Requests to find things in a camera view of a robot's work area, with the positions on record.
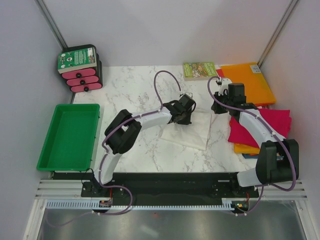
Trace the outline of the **white t shirt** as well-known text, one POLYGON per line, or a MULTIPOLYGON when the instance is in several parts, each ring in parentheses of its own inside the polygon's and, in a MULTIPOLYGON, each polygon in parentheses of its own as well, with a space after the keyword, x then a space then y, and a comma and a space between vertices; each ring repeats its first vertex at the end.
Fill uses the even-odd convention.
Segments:
POLYGON ((161 139, 185 147, 204 151, 210 133, 212 115, 203 110, 191 114, 191 124, 168 124, 162 131, 161 139))

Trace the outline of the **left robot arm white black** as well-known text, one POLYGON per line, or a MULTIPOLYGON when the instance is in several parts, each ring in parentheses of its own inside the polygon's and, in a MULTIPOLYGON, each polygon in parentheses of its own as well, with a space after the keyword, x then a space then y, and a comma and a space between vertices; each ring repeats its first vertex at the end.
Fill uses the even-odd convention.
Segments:
POLYGON ((94 172, 96 181, 92 191, 99 197, 109 193, 109 182, 113 179, 121 156, 134 146, 141 131, 172 123, 190 125, 195 108, 196 102, 192 97, 183 94, 180 99, 164 103, 159 109, 150 112, 131 113, 127 109, 121 110, 104 132, 105 139, 101 145, 105 154, 94 172))

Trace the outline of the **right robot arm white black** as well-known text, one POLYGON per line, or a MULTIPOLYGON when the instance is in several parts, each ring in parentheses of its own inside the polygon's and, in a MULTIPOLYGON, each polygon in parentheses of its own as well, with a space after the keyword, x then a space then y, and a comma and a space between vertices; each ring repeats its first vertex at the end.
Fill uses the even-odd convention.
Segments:
POLYGON ((228 113, 244 127, 259 146, 254 168, 237 173, 237 179, 229 184, 235 197, 242 196, 247 187, 273 186, 290 192, 299 177, 299 144, 286 139, 262 117, 253 103, 248 103, 245 86, 223 78, 216 81, 218 91, 211 92, 215 114, 228 113))

